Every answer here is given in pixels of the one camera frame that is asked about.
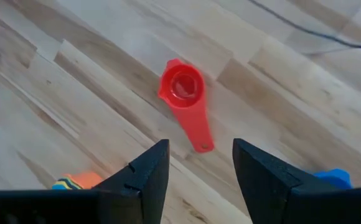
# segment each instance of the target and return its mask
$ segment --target cable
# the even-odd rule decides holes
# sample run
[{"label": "cable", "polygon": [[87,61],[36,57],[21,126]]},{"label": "cable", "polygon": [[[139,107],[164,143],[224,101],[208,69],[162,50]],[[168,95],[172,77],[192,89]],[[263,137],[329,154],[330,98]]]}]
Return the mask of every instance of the cable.
[{"label": "cable", "polygon": [[310,30],[308,28],[300,26],[300,25],[286,19],[283,16],[280,16],[277,12],[274,12],[272,9],[266,7],[265,5],[263,5],[262,3],[259,3],[256,0],[248,0],[248,1],[253,3],[255,6],[259,7],[260,9],[268,12],[272,16],[275,16],[277,19],[281,20],[283,23],[288,24],[289,26],[292,26],[293,28],[295,28],[297,30],[300,30],[307,34],[314,35],[316,37],[320,37],[320,38],[327,39],[327,40],[332,40],[332,41],[342,44],[344,46],[348,46],[348,47],[355,48],[355,49],[361,49],[361,44],[354,44],[354,43],[348,42],[346,40],[338,39],[338,38],[328,35],[328,34],[323,34],[323,33],[320,33],[320,32],[314,31],[314,30]]}]

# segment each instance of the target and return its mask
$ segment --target wooden floor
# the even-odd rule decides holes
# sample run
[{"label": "wooden floor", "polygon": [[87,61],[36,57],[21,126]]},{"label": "wooden floor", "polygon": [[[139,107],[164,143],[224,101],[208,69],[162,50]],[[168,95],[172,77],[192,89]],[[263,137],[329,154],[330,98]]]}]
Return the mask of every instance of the wooden floor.
[{"label": "wooden floor", "polygon": [[[108,177],[170,139],[162,223],[251,223],[233,138],[361,186],[361,50],[303,56],[224,4],[0,0],[0,189]],[[172,58],[205,75],[214,152],[194,153],[157,97]]]}]

